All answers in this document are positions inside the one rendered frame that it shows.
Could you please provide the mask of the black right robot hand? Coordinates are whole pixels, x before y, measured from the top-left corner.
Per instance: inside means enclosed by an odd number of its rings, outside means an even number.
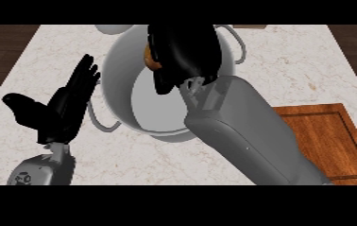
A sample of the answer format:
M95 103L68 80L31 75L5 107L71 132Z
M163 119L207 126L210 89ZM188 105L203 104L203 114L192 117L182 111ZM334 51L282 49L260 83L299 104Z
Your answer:
M203 77L204 85L217 80L222 49L213 25L192 26L152 24L148 26L148 44L154 62L155 91L167 95L191 78Z

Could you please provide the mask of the grey round object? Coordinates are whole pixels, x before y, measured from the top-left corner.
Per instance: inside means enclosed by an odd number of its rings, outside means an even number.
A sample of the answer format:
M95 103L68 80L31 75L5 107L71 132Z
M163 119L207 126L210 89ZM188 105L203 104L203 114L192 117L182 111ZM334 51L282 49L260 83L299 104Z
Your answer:
M96 25L95 27L104 34L116 35L130 29L132 25Z

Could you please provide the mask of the brown wooden cutting board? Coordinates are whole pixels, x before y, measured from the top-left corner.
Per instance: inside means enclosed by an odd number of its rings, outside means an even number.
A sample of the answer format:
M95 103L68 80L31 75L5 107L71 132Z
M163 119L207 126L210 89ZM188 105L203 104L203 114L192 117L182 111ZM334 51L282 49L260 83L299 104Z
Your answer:
M300 150L335 185L357 185L357 128L343 103L275 107Z

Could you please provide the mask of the grey metal pot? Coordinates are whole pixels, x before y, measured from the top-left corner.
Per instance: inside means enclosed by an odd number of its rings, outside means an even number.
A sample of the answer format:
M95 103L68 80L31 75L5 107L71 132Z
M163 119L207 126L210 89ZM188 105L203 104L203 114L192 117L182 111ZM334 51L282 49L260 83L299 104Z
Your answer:
M151 135L155 139L182 143L200 138L216 144L239 137L234 121L222 118L228 93L235 84L235 65L231 46L219 37L222 66L217 80L195 92L173 89L169 95L155 92L154 76L144 67L147 25L130 27L120 35L105 58L98 81L107 106L117 124Z

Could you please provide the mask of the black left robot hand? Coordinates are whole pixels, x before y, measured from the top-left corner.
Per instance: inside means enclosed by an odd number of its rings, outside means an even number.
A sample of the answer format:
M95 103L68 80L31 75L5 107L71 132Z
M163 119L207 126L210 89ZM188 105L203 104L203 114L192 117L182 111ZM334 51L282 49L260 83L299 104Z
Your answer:
M82 58L65 87L54 94L49 103L42 104L18 93L9 93L2 100L14 111L15 121L39 131L39 143L68 144L76 138L101 78L93 56Z

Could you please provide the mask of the orange-brown pear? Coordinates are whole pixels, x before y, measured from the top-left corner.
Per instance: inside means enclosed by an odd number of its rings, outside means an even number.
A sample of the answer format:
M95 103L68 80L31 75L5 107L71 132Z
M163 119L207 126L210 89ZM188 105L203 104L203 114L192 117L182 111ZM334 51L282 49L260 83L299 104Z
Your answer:
M155 62L152 59L150 46L147 46L145 50L144 50L144 61L145 61L145 65L151 71L155 71L163 68L161 64L158 62Z

